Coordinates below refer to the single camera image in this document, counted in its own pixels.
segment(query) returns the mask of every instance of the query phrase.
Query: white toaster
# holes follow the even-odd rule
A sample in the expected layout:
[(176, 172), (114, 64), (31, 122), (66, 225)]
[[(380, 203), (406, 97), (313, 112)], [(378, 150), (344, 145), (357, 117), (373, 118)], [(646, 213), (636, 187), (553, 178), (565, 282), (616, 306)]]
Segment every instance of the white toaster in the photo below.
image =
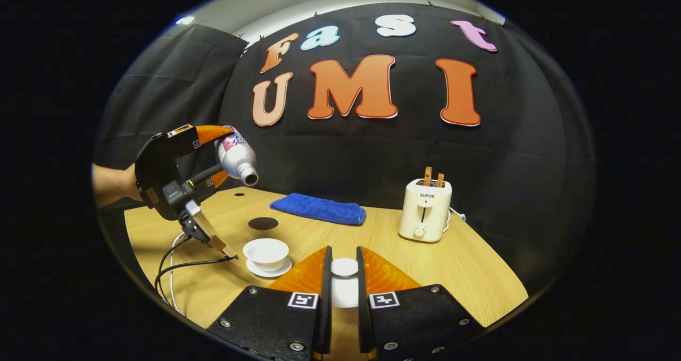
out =
[(452, 185), (447, 181), (444, 187), (436, 187), (437, 181), (430, 184), (431, 187), (426, 187), (421, 178), (406, 185), (399, 228), (401, 237), (426, 242), (442, 238), (450, 215)]

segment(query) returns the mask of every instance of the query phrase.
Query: blue towel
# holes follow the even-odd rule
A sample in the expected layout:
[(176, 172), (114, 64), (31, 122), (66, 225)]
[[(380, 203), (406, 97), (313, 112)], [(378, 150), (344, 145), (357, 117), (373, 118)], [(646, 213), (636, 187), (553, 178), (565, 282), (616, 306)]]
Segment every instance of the blue towel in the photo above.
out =
[(291, 194), (275, 200), (270, 208), (292, 215), (350, 225), (361, 225), (367, 216), (367, 211), (357, 203), (338, 203), (301, 194)]

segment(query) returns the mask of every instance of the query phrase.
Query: white teacup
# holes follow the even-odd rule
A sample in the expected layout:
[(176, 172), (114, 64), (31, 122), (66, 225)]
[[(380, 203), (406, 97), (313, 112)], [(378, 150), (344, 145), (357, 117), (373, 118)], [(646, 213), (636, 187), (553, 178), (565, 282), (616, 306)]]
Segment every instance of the white teacup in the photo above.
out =
[(276, 271), (284, 265), (289, 246), (275, 238), (251, 240), (243, 249), (244, 255), (263, 271)]

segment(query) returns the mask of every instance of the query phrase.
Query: aluminum bottle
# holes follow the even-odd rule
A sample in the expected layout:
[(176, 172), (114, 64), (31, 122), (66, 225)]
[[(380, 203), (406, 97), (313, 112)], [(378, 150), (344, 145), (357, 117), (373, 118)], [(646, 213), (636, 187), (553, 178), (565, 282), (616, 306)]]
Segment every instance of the aluminum bottle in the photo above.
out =
[(255, 152), (239, 131), (232, 126), (225, 127), (233, 129), (234, 133), (217, 143), (218, 160), (229, 176), (252, 187), (258, 182)]

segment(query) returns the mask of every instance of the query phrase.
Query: wooden table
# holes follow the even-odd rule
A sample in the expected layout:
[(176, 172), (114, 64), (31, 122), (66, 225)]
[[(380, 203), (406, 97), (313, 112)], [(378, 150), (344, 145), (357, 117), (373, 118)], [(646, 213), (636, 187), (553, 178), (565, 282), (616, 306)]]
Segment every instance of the wooden table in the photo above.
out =
[[(240, 187), (220, 191), (203, 202), (204, 215), (219, 237), (239, 252), (240, 259), (220, 264), (181, 267), (173, 273), (175, 299), (183, 314), (203, 328), (209, 327), (248, 285), (267, 287), (267, 279), (248, 271), (241, 248), (256, 238), (278, 238), (287, 243), (294, 265), (326, 245), (334, 259), (355, 259), (357, 246), (373, 250), (398, 266), (422, 286), (439, 283), (478, 322), (487, 327), (528, 298), (515, 273), (467, 223), (453, 215), (450, 228), (437, 243), (415, 242), (399, 236), (400, 210), (364, 207), (367, 218), (359, 227), (289, 215), (270, 209), (283, 195)], [(268, 216), (279, 221), (271, 230), (254, 230), (248, 222)], [(146, 207), (126, 211), (126, 226), (133, 250), (148, 279), (153, 283), (161, 257), (181, 232), (177, 221), (164, 220)], [(197, 240), (175, 251), (173, 263), (219, 257)], [(170, 298), (167, 273), (162, 277)], [(367, 359), (360, 354), (357, 308), (333, 308), (331, 361)]]

